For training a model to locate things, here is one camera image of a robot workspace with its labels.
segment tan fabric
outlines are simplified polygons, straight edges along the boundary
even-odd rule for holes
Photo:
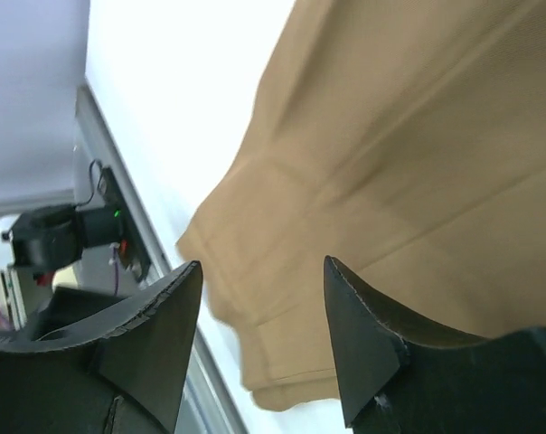
[[[546,325],[546,0],[297,0],[178,248],[268,409],[337,396],[325,254],[467,332]]]

